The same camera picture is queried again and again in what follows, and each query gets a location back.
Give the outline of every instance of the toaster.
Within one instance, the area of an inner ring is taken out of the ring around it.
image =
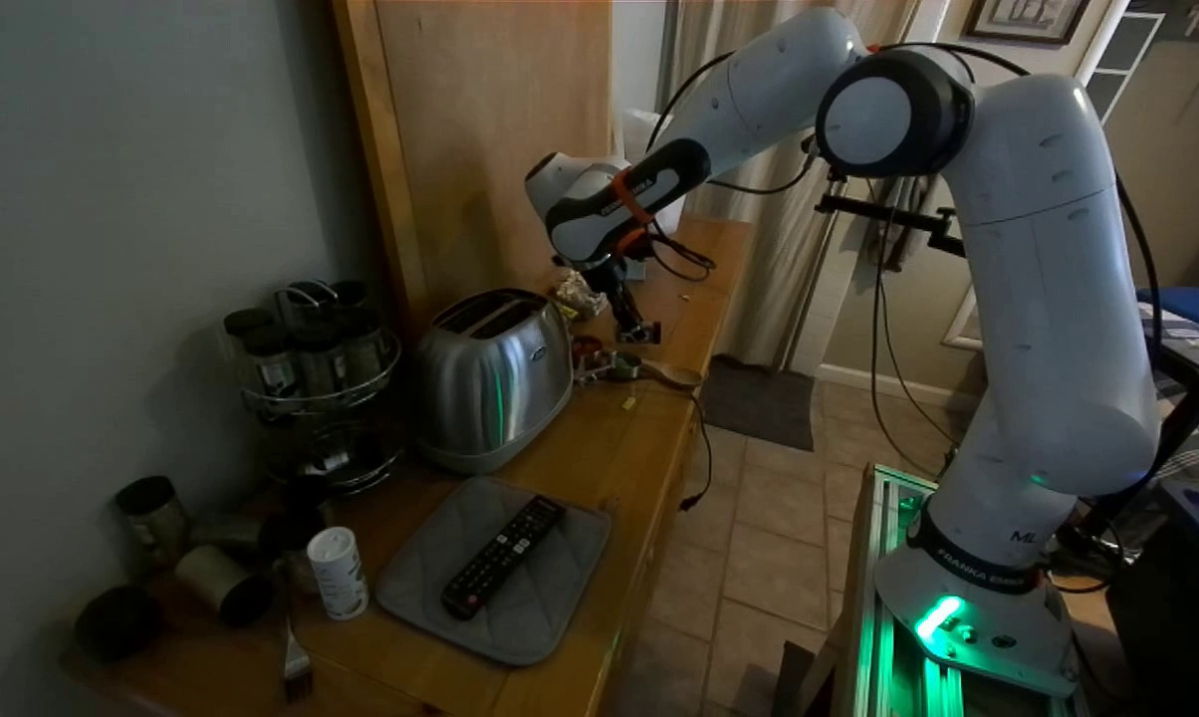
[[[563,415],[569,387],[569,328],[548,298],[471,294],[415,346],[415,446],[455,475],[499,471]]]

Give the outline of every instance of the wooden cabinet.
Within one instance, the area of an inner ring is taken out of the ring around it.
[[[556,277],[520,179],[609,148],[609,2],[337,0],[403,335],[490,288]]]

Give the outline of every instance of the white wall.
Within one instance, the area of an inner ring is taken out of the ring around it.
[[[1199,41],[1156,41],[1107,132],[1157,282],[1199,282]]]
[[[609,2],[609,107],[622,111],[661,107],[661,61],[665,25],[674,21],[670,0],[614,0]]]
[[[255,478],[212,330],[373,261],[353,151],[314,0],[0,0],[0,714],[86,714],[54,653],[122,482]]]

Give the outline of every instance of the toaster slot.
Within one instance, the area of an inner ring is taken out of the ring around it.
[[[503,309],[495,309],[484,322],[472,328],[472,338],[506,335],[508,328],[525,322],[540,309],[540,298],[512,294]]]
[[[495,313],[506,304],[506,292],[472,294],[440,309],[432,322],[447,328],[451,335],[467,335],[478,328],[484,313]]]

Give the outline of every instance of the remote control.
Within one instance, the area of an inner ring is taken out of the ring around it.
[[[440,590],[451,617],[471,620],[525,555],[563,523],[567,504],[531,499]]]

